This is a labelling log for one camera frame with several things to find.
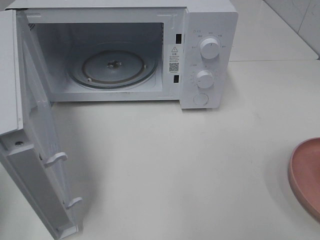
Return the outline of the white microwave knob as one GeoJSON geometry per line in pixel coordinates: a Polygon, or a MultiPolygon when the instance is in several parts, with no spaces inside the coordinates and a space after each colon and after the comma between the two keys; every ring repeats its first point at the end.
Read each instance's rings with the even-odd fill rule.
{"type": "Polygon", "coordinates": [[[214,84],[215,77],[208,70],[199,71],[195,76],[195,82],[201,89],[208,89],[214,84]]]}
{"type": "Polygon", "coordinates": [[[221,43],[217,38],[210,36],[202,40],[199,47],[201,56],[211,60],[220,54],[221,43]]]}

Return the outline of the white microwave door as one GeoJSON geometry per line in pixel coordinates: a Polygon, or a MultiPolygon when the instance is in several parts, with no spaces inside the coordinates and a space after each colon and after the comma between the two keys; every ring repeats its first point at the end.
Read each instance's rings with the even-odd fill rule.
{"type": "Polygon", "coordinates": [[[25,10],[0,13],[0,162],[55,240],[78,220],[49,98],[49,73],[25,10]]]}

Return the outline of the pink round plate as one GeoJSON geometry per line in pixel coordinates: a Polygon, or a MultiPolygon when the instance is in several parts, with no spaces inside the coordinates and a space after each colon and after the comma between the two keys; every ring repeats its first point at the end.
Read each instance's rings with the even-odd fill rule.
{"type": "Polygon", "coordinates": [[[293,150],[288,180],[296,199],[317,221],[320,220],[320,139],[307,139],[293,150]]]}

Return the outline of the glass microwave turntable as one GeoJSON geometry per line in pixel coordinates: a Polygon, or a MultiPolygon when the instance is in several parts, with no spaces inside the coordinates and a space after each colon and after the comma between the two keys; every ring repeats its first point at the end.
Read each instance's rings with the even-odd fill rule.
{"type": "Polygon", "coordinates": [[[77,83],[94,89],[121,89],[151,77],[162,58],[160,43],[105,42],[74,48],[66,71],[77,83]]]}

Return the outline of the white warning label sticker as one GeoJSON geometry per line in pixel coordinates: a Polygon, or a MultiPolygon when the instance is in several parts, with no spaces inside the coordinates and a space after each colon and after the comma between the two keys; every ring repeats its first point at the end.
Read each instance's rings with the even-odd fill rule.
{"type": "Polygon", "coordinates": [[[178,74],[180,72],[180,58],[183,51],[178,44],[170,44],[167,47],[167,66],[170,74],[178,74]]]}

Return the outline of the white microwave oven body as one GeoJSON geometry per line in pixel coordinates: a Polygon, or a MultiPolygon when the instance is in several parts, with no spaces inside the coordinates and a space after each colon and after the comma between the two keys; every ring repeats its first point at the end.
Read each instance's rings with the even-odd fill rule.
{"type": "Polygon", "coordinates": [[[5,10],[24,10],[38,27],[37,40],[49,74],[51,102],[178,101],[183,109],[220,105],[238,13],[228,0],[16,0],[5,10]],[[214,59],[201,56],[200,43],[220,41],[214,59]],[[129,87],[97,89],[81,85],[66,67],[74,48],[101,43],[161,44],[154,74],[129,87]],[[180,45],[179,73],[168,72],[168,45],[180,45]],[[196,74],[210,71],[214,84],[196,84],[196,74]],[[206,105],[194,97],[207,94],[206,105]]]}

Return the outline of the round white door release button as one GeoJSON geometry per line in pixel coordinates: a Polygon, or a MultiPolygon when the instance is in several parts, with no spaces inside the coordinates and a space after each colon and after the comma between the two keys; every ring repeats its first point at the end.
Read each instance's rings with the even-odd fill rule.
{"type": "Polygon", "coordinates": [[[209,101],[209,97],[205,93],[199,93],[193,98],[193,102],[198,106],[205,106],[209,101]]]}

